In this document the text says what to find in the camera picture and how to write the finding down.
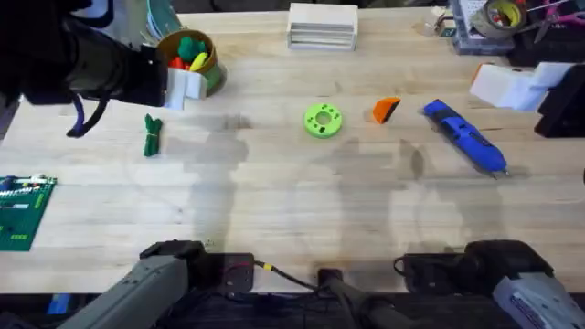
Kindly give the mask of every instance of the gray robot arm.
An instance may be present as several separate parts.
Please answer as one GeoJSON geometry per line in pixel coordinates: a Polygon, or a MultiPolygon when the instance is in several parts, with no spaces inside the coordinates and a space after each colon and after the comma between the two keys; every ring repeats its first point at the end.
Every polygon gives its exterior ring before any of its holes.
{"type": "Polygon", "coordinates": [[[188,291],[187,261],[140,260],[118,283],[59,329],[147,329],[188,291]]]}
{"type": "Polygon", "coordinates": [[[59,329],[148,329],[192,290],[248,292],[253,264],[252,254],[206,253],[198,241],[157,242],[124,278],[59,329]]]}

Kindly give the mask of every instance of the white plastic part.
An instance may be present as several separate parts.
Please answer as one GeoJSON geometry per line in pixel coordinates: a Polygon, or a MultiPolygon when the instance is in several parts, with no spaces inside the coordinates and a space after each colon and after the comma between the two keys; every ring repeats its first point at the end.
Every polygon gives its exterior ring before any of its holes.
{"type": "Polygon", "coordinates": [[[184,69],[168,69],[165,107],[182,111],[185,97],[204,100],[207,97],[207,79],[196,72],[184,69]]]}
{"type": "Polygon", "coordinates": [[[291,49],[355,50],[356,5],[291,3],[286,41],[291,49]]]}
{"type": "Polygon", "coordinates": [[[498,108],[536,111],[549,88],[574,64],[540,63],[534,72],[482,65],[469,92],[498,108]]]}
{"type": "Polygon", "coordinates": [[[168,69],[166,79],[165,107],[170,110],[182,111],[186,95],[187,71],[184,69],[168,69]]]}
{"type": "Polygon", "coordinates": [[[190,99],[204,100],[207,97],[207,79],[199,73],[188,72],[185,95],[190,99]]]}

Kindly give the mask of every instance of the green object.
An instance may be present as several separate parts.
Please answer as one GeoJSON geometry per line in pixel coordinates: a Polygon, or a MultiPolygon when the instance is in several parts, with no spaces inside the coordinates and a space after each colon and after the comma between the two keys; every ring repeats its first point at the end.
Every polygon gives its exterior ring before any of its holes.
{"type": "Polygon", "coordinates": [[[18,177],[10,191],[0,192],[1,251],[30,250],[38,224],[57,183],[57,178],[44,179],[45,183],[37,183],[35,186],[30,183],[30,177],[18,177]]]}
{"type": "Polygon", "coordinates": [[[341,129],[343,116],[331,104],[315,104],[304,113],[304,129],[317,138],[329,138],[341,129]]]}
{"type": "Polygon", "coordinates": [[[198,41],[197,42],[197,54],[195,55],[195,57],[197,57],[197,55],[199,55],[202,52],[207,52],[207,50],[205,49],[205,41],[198,41]]]}
{"type": "Polygon", "coordinates": [[[146,123],[146,143],[144,144],[144,156],[153,156],[158,154],[160,147],[160,133],[163,128],[163,122],[160,119],[153,120],[150,114],[144,117],[146,123]]]}
{"type": "Polygon", "coordinates": [[[190,62],[197,56],[197,49],[198,45],[195,45],[191,37],[181,37],[179,49],[176,52],[182,60],[190,62]]]}

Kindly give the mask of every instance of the green cable tie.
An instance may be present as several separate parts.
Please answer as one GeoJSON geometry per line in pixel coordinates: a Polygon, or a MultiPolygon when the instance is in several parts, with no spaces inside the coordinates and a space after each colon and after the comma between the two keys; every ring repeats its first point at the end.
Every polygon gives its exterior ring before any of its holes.
{"type": "Polygon", "coordinates": [[[146,144],[144,145],[144,156],[153,156],[158,154],[160,146],[160,133],[163,128],[163,122],[160,119],[153,120],[150,114],[144,117],[146,123],[146,144]]]}

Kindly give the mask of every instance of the white box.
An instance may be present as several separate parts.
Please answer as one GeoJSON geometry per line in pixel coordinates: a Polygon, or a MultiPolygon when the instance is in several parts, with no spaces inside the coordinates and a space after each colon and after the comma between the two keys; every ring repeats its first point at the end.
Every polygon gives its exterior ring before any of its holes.
{"type": "Polygon", "coordinates": [[[286,41],[291,49],[355,50],[356,5],[291,3],[286,41]]]}

